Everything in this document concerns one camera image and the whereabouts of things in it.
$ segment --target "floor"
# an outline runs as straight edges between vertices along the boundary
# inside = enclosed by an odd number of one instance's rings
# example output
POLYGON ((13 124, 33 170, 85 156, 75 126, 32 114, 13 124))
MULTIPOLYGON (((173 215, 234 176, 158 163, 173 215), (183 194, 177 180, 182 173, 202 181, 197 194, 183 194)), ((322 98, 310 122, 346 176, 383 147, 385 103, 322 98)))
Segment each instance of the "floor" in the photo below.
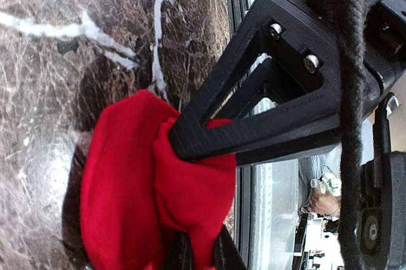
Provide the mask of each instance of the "floor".
POLYGON ((228 37, 226 0, 0 0, 0 269, 89 269, 99 114, 139 89, 181 109, 228 37))

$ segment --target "marble surface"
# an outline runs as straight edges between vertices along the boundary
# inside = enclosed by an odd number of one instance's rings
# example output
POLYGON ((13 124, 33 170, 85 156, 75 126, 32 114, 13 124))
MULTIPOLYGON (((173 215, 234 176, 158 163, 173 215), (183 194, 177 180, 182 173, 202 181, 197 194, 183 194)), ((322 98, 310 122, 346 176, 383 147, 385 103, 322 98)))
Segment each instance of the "marble surface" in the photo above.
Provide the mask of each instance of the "marble surface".
POLYGON ((228 37, 226 0, 0 0, 0 269, 90 269, 98 116, 139 89, 182 108, 228 37))

